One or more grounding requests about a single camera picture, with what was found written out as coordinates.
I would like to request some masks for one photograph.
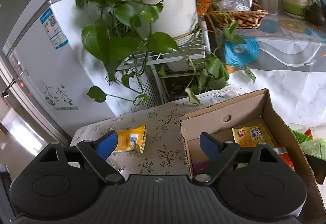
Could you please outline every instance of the freezer label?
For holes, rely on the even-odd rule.
[[[40,20],[55,49],[68,44],[68,39],[61,30],[50,8],[40,17]]]

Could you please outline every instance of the chest freezer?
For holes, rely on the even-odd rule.
[[[151,71],[142,76],[150,95],[144,106],[111,96],[98,103],[87,96],[94,85],[130,100],[137,95],[123,85],[109,84],[103,63],[84,49],[82,29],[98,18],[95,4],[81,9],[75,0],[31,0],[3,47],[32,96],[71,137],[84,125],[161,104]],[[136,83],[130,86],[139,90]]]

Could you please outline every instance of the freezer lid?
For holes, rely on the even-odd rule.
[[[51,4],[55,3],[56,1],[59,0],[31,0],[28,3],[11,30],[3,47],[3,52],[7,58],[11,55],[19,41],[32,26],[32,24],[47,8],[49,8]]]

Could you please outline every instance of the white flower pot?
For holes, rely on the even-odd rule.
[[[161,0],[142,0],[144,3],[156,4]],[[152,33],[164,32],[174,38],[178,45],[191,39],[189,35],[198,22],[196,0],[164,0],[159,19],[152,23]],[[149,23],[142,22],[138,32],[147,37]]]

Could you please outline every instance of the yellow snack bag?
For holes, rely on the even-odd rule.
[[[137,150],[144,152],[146,141],[146,125],[141,125],[136,129],[118,131],[118,146],[114,152]]]
[[[271,147],[274,147],[270,136],[261,123],[240,129],[232,128],[232,132],[234,141],[241,147],[256,147],[258,142],[266,142]]]

